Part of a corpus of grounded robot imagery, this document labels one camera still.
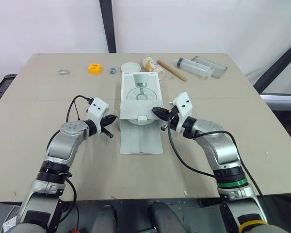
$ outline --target white box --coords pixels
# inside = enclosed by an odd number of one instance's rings
[[[157,72],[123,72],[121,86],[121,154],[161,154],[160,120],[153,107],[163,107]]]

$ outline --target green ring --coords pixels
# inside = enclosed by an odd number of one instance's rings
[[[248,183],[248,180],[246,177],[240,181],[235,181],[235,182],[231,182],[231,183],[217,183],[217,184],[218,184],[219,188],[231,188],[231,187],[241,186],[245,183]]]

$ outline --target orange block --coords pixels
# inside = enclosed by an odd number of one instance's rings
[[[91,74],[100,74],[101,73],[101,64],[92,63],[88,67],[88,72]]]

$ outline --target wooden stick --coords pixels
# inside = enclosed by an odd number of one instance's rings
[[[159,65],[161,65],[162,67],[164,67],[165,69],[167,69],[169,72],[173,73],[174,75],[176,75],[178,78],[180,78],[183,81],[187,81],[188,79],[181,73],[179,73],[178,71],[176,71],[175,69],[171,68],[169,65],[167,65],[165,62],[158,60],[157,63]]]

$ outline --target yellow ring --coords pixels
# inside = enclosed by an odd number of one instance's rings
[[[248,221],[248,222],[244,222],[238,229],[238,233],[243,233],[243,230],[250,226],[250,225],[268,225],[267,222],[264,222],[262,220],[252,220],[252,221]]]

